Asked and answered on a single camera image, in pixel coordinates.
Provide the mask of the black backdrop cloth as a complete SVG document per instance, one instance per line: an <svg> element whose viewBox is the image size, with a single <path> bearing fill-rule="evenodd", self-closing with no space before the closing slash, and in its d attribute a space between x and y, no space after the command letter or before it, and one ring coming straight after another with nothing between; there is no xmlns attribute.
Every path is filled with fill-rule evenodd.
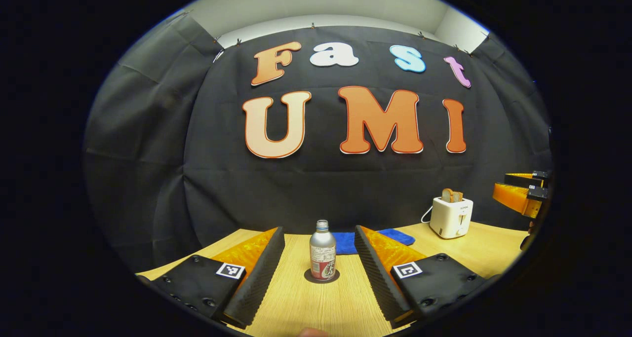
<svg viewBox="0 0 632 337"><path fill-rule="evenodd" d="M412 225L445 187L474 222L525 230L492 190L553 168L549 130L535 82L494 39L467 54L336 25L221 49L181 16L114 65L83 152L96 220L140 272L237 229Z"/></svg>

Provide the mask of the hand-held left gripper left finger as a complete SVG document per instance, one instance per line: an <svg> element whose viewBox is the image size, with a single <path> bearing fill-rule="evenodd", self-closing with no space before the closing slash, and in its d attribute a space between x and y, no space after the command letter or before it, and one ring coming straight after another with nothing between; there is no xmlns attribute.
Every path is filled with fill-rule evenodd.
<svg viewBox="0 0 632 337"><path fill-rule="evenodd" d="M212 258L194 254L154 279L138 279L203 319L243 330L253 323L284 247L278 226Z"/></svg>

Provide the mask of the black round coaster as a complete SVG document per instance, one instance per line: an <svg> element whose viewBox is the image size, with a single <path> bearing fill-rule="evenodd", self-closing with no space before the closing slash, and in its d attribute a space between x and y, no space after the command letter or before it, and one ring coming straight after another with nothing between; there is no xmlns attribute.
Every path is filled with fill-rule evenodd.
<svg viewBox="0 0 632 337"><path fill-rule="evenodd" d="M330 279L316 279L313 277L312 272L310 269L305 270L303 277L311 282L311 283L315 283L315 284L328 284L331 282L336 281L337 279L339 279L341 276L341 273L339 270L336 270L336 272L334 273L334 276L332 276L332 278Z"/></svg>

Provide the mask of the blue towel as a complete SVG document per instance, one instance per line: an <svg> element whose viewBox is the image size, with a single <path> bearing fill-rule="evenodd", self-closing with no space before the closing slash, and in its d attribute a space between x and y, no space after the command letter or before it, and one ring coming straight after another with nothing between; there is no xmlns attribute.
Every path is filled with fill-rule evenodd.
<svg viewBox="0 0 632 337"><path fill-rule="evenodd" d="M378 231L380 234L402 243L406 246L412 245L416 239L409 234L405 234L397 229L383 229ZM355 247L355 233L332 233L336 240L336 254L337 255L357 255Z"/></svg>

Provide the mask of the white toaster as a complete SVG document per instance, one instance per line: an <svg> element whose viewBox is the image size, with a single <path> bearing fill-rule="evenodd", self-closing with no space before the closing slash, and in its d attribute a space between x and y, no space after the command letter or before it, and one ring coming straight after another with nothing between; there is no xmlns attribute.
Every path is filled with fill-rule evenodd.
<svg viewBox="0 0 632 337"><path fill-rule="evenodd" d="M464 198L449 203L439 197L433 199L429 226L444 239L454 239L468 233L474 202Z"/></svg>

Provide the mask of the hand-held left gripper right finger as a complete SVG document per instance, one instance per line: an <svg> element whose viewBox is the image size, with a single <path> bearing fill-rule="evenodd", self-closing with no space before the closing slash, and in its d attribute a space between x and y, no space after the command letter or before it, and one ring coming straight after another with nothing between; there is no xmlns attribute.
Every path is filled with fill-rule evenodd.
<svg viewBox="0 0 632 337"><path fill-rule="evenodd" d="M447 253L428 256L360 225L354 245L379 308L394 329L442 314L499 279L476 274Z"/></svg>

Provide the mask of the silver water bottle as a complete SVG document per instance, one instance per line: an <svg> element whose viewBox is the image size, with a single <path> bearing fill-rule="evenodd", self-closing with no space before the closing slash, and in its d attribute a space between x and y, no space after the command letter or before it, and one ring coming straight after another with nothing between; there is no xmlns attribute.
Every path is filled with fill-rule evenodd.
<svg viewBox="0 0 632 337"><path fill-rule="evenodd" d="M336 238L330 232L327 220L316 222L309 245L312 277L320 281L333 279L336 274Z"/></svg>

